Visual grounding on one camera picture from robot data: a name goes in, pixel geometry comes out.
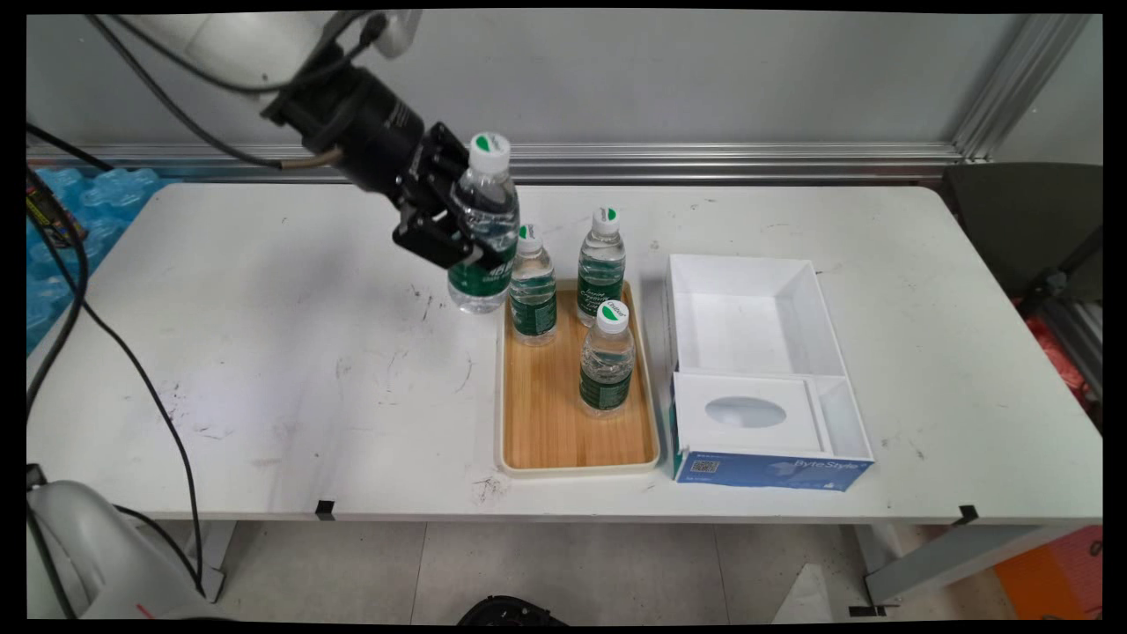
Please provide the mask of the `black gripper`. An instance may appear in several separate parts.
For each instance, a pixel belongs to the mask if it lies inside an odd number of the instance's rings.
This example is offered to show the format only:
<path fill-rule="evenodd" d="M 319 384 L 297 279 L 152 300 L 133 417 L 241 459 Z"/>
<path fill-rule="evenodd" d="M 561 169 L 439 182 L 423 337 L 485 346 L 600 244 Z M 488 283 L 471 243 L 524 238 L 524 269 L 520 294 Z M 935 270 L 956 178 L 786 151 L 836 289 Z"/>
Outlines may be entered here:
<path fill-rule="evenodd" d="M 307 59 L 303 72 L 325 70 L 310 84 L 283 90 L 261 111 L 264 119 L 298 131 L 314 155 L 338 150 L 332 164 L 362 191 L 378 193 L 400 213 L 394 245 L 451 269 L 474 265 L 492 270 L 505 258 L 471 236 L 458 184 L 468 170 L 468 148 L 443 122 L 427 126 L 369 69 L 347 61 L 341 48 Z"/>

